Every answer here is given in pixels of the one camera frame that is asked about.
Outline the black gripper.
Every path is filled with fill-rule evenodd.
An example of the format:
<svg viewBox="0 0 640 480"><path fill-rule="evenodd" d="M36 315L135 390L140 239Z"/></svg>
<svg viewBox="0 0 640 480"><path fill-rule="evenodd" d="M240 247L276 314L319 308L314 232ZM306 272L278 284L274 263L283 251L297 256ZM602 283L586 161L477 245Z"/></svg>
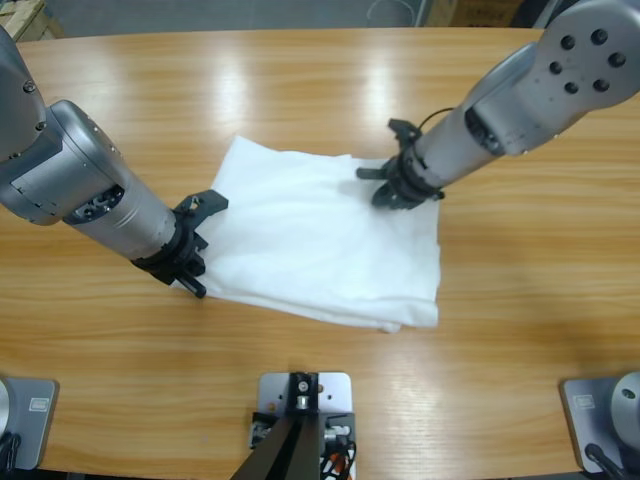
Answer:
<svg viewBox="0 0 640 480"><path fill-rule="evenodd" d="M425 172L422 158L412 145L403 148L383 168L357 168L356 176L359 179L385 179L385 183L372 196L373 206L411 210L425 201L439 202L444 199L444 192L440 187L429 185L420 176L420 173Z"/></svg>
<svg viewBox="0 0 640 480"><path fill-rule="evenodd" d="M166 285L178 281L196 298L202 299L207 289L197 278L205 273L206 267L199 252L206 249L208 243L196 229L206 217L185 212L175 212L175 216L171 240L156 254L133 260L132 264Z"/></svg>

